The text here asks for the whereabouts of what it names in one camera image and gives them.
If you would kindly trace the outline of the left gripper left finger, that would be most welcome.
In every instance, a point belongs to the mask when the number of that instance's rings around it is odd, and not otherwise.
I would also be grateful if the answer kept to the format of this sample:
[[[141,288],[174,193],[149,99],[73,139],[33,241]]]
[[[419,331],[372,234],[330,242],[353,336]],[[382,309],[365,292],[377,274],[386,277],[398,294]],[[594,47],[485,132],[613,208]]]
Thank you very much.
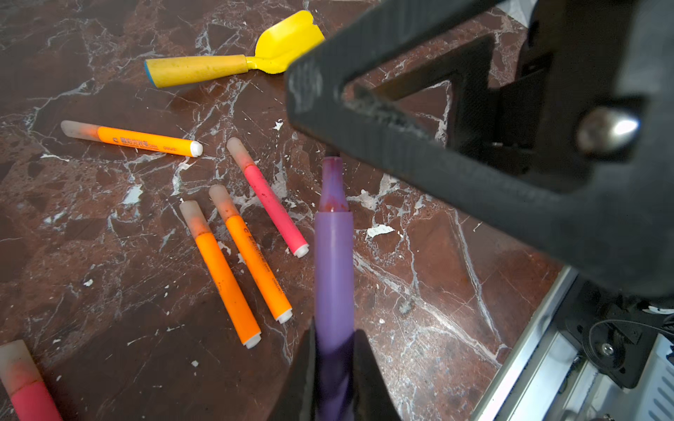
[[[316,417],[317,346],[315,323],[303,334],[277,401],[272,420],[311,421]]]

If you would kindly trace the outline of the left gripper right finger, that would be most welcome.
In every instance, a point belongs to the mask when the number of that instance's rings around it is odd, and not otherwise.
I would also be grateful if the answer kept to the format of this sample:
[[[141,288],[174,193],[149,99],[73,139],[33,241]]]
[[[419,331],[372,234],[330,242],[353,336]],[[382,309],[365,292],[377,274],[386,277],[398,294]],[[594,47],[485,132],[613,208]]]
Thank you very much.
[[[355,420],[401,420],[363,330],[354,335],[352,377]]]

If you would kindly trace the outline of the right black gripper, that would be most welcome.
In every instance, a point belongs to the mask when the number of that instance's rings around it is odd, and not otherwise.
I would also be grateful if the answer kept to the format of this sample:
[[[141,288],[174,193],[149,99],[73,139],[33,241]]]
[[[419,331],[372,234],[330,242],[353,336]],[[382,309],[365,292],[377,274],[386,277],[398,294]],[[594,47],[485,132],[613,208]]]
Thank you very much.
[[[291,124],[607,289],[672,294],[672,2],[540,1],[510,84],[484,36],[345,98],[490,7],[381,3],[290,66]]]

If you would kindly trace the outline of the purple marker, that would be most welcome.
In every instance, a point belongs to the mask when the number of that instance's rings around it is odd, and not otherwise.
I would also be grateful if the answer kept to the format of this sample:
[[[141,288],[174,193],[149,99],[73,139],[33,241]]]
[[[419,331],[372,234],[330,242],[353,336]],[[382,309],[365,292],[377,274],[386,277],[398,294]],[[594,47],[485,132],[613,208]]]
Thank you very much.
[[[320,420],[342,420],[351,401],[355,332],[354,219],[344,192],[343,162],[322,163],[322,189],[315,217],[314,310]]]

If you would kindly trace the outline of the orange marker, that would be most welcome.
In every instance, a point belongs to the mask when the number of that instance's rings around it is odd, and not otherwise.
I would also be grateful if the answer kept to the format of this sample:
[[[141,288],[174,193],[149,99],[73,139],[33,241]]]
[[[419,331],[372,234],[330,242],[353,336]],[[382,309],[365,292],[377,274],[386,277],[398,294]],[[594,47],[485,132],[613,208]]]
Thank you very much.
[[[201,143],[150,133],[140,133],[108,126],[63,120],[61,129],[70,138],[90,140],[120,147],[131,147],[163,154],[198,158],[204,153]]]
[[[196,201],[182,202],[179,209],[219,291],[240,342],[247,349],[255,347],[262,339],[261,328],[219,248],[205,215]]]
[[[217,184],[210,187],[209,196],[219,215],[223,218],[226,228],[242,255],[271,315],[279,324],[285,324],[293,316],[291,304],[244,219],[238,212],[228,190],[224,185]]]

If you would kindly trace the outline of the red pink marker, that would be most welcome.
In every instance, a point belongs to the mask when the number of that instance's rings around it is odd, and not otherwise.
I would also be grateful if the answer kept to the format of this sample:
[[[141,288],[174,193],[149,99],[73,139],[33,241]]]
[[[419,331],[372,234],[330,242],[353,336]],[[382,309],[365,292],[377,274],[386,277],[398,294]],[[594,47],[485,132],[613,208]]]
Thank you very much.
[[[242,141],[238,138],[230,138],[226,141],[226,148],[244,173],[247,182],[260,199],[291,253],[298,258],[306,256],[309,252],[308,242],[282,206]]]

